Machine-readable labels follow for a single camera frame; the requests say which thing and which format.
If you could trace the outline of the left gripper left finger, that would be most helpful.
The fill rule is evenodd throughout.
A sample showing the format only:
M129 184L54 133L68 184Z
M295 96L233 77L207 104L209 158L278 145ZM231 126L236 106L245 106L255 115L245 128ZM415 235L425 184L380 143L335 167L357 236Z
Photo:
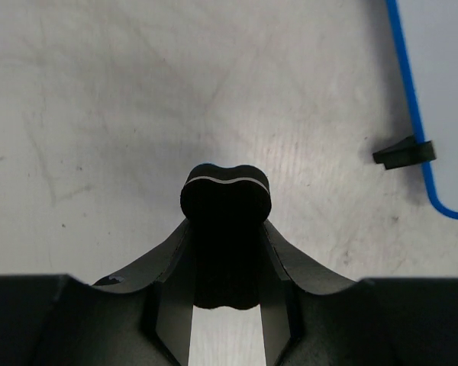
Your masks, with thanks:
M0 275L0 365L185 365L194 289L187 222L93 285Z

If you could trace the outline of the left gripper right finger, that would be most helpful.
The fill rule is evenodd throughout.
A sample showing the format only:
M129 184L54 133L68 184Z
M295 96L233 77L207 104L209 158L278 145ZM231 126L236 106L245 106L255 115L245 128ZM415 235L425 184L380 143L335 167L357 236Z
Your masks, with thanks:
M269 365L458 365L458 278L351 281L259 230Z

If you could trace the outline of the black felt eraser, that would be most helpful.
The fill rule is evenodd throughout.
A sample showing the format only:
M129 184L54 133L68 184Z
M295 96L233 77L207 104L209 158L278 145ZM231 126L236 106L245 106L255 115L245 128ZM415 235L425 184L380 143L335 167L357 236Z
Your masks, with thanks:
M194 305L258 305L256 243L272 208L266 175L252 165L197 165L183 185L180 205L195 247Z

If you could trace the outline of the blue framed whiteboard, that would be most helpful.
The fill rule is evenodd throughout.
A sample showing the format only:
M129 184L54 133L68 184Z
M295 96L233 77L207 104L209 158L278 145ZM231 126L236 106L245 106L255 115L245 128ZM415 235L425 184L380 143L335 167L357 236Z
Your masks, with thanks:
M458 220L458 1L388 1L392 35L427 196Z

